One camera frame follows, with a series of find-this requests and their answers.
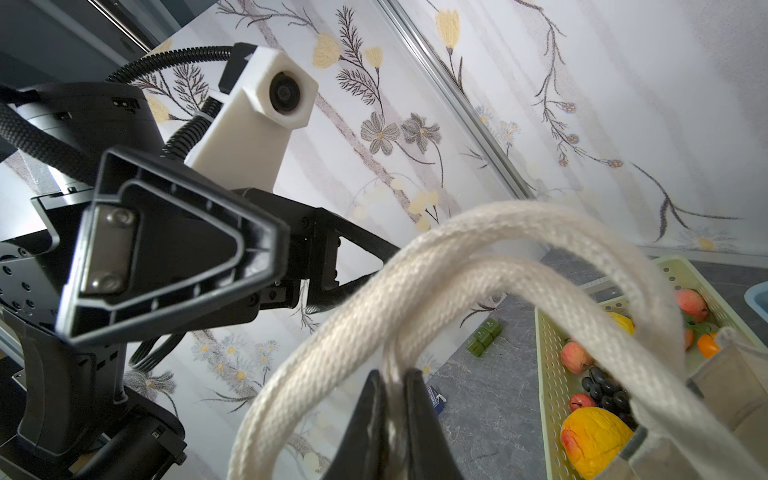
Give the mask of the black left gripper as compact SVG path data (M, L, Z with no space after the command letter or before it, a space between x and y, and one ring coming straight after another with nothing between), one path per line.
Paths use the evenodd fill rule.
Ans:
M108 149L81 217L57 334L75 346L146 340L258 292L262 311L292 309L304 281L306 312L327 312L399 251L325 208L256 188L237 194L179 162ZM377 270L342 283L339 250Z

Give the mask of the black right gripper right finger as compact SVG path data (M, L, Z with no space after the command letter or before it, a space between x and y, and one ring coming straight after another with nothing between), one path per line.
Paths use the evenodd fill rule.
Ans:
M414 480L463 478L427 392L423 374L409 369L404 377L407 474Z

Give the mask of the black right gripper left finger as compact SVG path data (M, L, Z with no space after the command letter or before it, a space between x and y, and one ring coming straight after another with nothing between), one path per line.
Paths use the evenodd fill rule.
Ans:
M372 370L323 479L383 479L388 455L386 420L386 388L380 372Z

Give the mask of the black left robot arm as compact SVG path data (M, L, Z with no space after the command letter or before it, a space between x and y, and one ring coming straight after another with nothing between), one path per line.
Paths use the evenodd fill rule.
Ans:
M1 89L1 136L73 190L37 196L43 229L1 244L1 397L13 479L159 479L186 458L177 415L126 385L189 332L263 310L340 305L339 245L396 247L273 185L316 82L248 43L148 55L99 82Z

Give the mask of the floral canvas tote bag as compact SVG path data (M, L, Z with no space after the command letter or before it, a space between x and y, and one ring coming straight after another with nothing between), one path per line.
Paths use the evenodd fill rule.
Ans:
M566 371L559 352L568 339L580 343L530 302L533 290L526 282L534 265L552 269L633 336L637 322L628 296L595 264L622 254L643 253L590 217L539 202L483 205L417 237L272 375L239 427L229 477L270 478L287 444L297 440L304 417L379 358L374 370L387 395L383 479L408 479L404 377L409 369L420 370L426 385L446 398L438 420L463 477L576 478L559 434L579 379ZM673 295L679 285L705 286L682 259L648 260ZM731 309L721 306L717 317L726 324L724 358L745 360L747 371L731 375L715 393L695 393L694 356L685 350L683 334L685 384L767 472L767 449L756 426L724 417L717 406L734 388L766 383L767 353ZM476 357L466 345L487 318L503 330ZM630 391L629 396L638 420ZM627 452L602 475L705 479L671 440L641 423Z

